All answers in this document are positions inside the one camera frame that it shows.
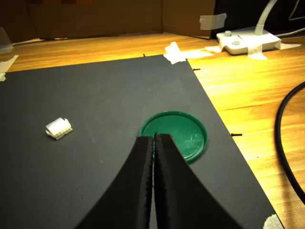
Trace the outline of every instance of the masking tape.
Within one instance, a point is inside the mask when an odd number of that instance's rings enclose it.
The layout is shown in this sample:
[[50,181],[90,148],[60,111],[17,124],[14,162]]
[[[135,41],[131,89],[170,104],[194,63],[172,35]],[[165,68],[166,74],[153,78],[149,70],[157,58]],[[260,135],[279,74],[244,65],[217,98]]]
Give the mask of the masking tape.
[[208,51],[213,51],[213,52],[221,52],[225,46],[225,43],[223,40],[219,41],[219,44],[217,46],[207,46],[205,47],[206,50]]
[[224,21],[227,18],[226,13],[217,15],[201,15],[200,30],[215,30],[224,27]]
[[167,54],[164,54],[164,57],[172,64],[186,61],[186,59],[213,56],[213,54],[209,52],[202,52],[200,49],[182,52],[180,51],[176,42],[172,42],[171,45],[165,47],[165,50]]
[[14,55],[10,60],[0,62],[0,73],[6,73],[8,69],[10,69],[11,65],[15,62],[17,57],[18,55]]
[[54,122],[46,125],[47,135],[55,138],[56,140],[62,138],[64,135],[72,131],[71,124],[67,119],[58,118]]
[[0,54],[8,53],[13,50],[13,45],[10,42],[5,30],[0,27]]
[[172,42],[169,46],[165,47],[165,50],[167,54],[164,54],[164,57],[172,64],[186,61],[186,59],[182,56],[181,51],[176,42]]
[[268,60],[268,58],[263,55],[263,47],[261,44],[248,46],[248,57],[255,60]]
[[280,50],[282,50],[282,49],[290,49],[290,48],[299,47],[299,46],[301,46],[301,44],[284,44],[281,41],[279,41],[275,45],[275,47],[280,49]]
[[273,214],[272,216],[269,216],[265,223],[263,229],[284,229],[280,219],[276,214]]
[[5,73],[0,73],[0,81],[5,81]]

